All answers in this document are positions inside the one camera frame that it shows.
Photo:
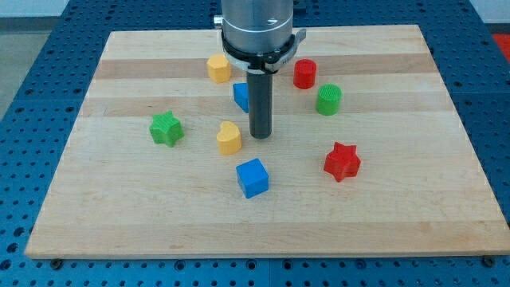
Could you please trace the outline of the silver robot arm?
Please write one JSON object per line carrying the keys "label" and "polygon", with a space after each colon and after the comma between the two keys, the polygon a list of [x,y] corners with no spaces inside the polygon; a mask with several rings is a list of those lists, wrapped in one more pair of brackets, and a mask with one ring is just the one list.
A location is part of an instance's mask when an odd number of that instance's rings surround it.
{"label": "silver robot arm", "polygon": [[222,0],[214,18],[229,63],[247,73],[274,74],[296,55],[306,30],[293,32],[292,0]]}

